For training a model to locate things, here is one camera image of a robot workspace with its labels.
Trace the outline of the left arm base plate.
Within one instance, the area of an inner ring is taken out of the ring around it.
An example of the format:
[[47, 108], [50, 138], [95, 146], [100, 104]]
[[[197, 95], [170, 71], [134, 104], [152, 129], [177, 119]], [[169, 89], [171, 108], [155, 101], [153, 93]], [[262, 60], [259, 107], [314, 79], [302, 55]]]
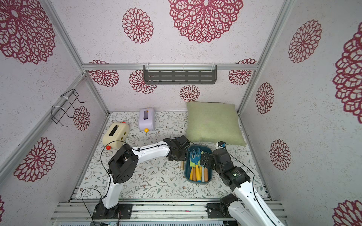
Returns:
[[132, 204], [118, 204], [107, 209], [102, 202], [95, 206], [93, 219], [130, 219], [133, 210]]

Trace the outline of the small blue rake yellow handle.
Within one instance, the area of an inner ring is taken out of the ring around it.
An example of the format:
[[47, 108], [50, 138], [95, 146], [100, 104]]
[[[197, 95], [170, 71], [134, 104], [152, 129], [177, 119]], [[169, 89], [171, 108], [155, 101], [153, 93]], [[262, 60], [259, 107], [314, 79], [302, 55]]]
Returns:
[[201, 158], [201, 150], [198, 148], [197, 150], [194, 150], [192, 152], [192, 154], [193, 154], [193, 162], [195, 163], [195, 168], [196, 168], [196, 173], [197, 173], [197, 182], [201, 182], [201, 178], [199, 177], [199, 170], [198, 170], [199, 161]]

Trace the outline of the light blue rake white handle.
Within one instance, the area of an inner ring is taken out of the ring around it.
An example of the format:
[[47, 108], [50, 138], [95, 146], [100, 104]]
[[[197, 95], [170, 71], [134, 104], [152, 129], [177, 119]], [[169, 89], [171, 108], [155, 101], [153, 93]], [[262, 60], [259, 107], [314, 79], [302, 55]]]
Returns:
[[204, 167], [202, 167], [202, 178], [201, 178], [202, 182], [205, 182], [205, 174], [204, 174]]

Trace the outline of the light green rake wooden handle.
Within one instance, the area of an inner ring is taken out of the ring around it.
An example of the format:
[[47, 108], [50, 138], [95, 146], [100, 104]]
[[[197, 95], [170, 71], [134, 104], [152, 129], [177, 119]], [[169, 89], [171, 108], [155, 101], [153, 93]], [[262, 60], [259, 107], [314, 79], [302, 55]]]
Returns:
[[195, 168], [195, 163], [193, 162], [193, 167], [194, 167], [194, 171], [193, 171], [193, 181], [197, 181], [197, 173], [196, 173], [196, 168]]

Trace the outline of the light green trowel wooden handle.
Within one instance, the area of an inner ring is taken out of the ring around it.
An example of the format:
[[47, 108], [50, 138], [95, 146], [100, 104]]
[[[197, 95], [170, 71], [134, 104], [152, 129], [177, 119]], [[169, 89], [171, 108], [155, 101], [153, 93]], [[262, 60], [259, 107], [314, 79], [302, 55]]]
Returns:
[[208, 169], [203, 167], [203, 178], [204, 178], [204, 182], [208, 182]]

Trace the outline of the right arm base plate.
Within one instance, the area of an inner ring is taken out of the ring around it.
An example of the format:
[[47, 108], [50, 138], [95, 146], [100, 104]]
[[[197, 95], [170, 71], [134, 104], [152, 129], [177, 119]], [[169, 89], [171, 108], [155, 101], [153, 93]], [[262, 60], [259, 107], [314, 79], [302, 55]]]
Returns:
[[239, 217], [239, 212], [235, 209], [235, 206], [232, 204], [222, 204], [222, 203], [207, 203], [206, 211], [208, 218], [234, 218]]

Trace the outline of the teal plastic storage box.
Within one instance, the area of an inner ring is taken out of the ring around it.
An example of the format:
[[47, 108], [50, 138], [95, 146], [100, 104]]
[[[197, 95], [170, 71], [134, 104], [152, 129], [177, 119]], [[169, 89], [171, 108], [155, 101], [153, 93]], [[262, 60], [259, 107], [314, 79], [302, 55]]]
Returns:
[[201, 157], [204, 154], [211, 154], [212, 151], [204, 146], [190, 146], [186, 152], [185, 178], [195, 184], [208, 184], [212, 179], [212, 169], [201, 165]]

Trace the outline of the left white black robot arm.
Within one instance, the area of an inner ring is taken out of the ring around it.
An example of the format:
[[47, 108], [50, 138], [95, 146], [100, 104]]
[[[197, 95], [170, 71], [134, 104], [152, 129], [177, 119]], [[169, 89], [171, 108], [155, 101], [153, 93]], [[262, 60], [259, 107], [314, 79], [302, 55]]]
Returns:
[[189, 146], [190, 141], [185, 136], [165, 138], [143, 147], [124, 143], [108, 162], [109, 187], [101, 201], [103, 207], [110, 210], [118, 205], [123, 183], [131, 179], [138, 164], [159, 157], [185, 161]]

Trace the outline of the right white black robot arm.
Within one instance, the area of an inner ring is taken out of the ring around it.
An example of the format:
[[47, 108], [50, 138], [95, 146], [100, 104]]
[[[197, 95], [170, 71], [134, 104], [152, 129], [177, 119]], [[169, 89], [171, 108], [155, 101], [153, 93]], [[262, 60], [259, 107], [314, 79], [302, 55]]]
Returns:
[[225, 148], [203, 153], [200, 164], [215, 170], [232, 194], [220, 200], [220, 212], [242, 226], [283, 226], [283, 222], [269, 208], [256, 191], [253, 180], [241, 168], [234, 166]]

